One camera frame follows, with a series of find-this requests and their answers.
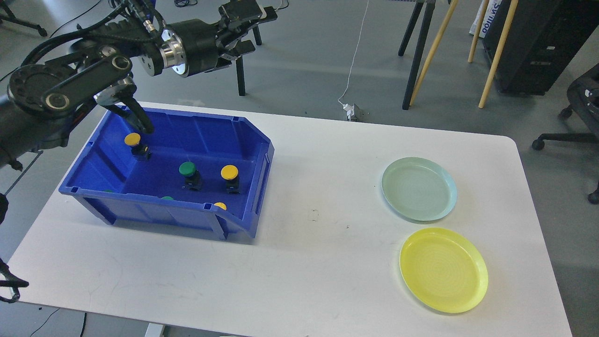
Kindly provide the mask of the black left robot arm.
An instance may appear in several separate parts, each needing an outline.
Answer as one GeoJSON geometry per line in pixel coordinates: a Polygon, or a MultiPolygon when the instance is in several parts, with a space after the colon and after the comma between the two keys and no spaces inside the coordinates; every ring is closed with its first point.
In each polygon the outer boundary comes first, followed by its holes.
{"type": "Polygon", "coordinates": [[[274,155],[271,140],[244,117],[144,108],[133,95],[132,59],[150,75],[182,77],[237,64],[254,51],[243,38],[277,17],[254,0],[230,0],[220,19],[167,24],[154,0],[114,0],[88,28],[37,46],[9,77],[1,98],[1,165],[66,147],[97,105],[107,113],[58,191],[107,225],[198,229],[226,240],[255,238],[274,155]]]}

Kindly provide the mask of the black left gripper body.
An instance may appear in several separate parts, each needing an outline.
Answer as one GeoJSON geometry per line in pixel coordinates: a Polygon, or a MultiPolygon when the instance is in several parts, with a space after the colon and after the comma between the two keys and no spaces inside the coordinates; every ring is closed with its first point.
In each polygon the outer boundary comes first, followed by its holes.
{"type": "Polygon", "coordinates": [[[189,77],[231,66],[232,61],[220,57],[217,32],[217,26],[200,19],[167,25],[162,33],[163,67],[189,77]]]}

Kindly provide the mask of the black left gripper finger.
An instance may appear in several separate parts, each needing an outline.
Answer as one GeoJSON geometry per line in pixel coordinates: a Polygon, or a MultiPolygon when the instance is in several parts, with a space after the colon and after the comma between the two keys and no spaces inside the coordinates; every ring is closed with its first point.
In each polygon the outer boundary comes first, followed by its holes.
{"type": "Polygon", "coordinates": [[[241,34],[278,18],[274,7],[263,7],[256,0],[231,0],[219,7],[219,30],[241,34]]]}
{"type": "Polygon", "coordinates": [[[255,45],[252,41],[241,41],[233,40],[229,43],[223,41],[222,47],[220,48],[220,59],[224,60],[237,60],[243,55],[247,55],[256,50],[255,45]]]}

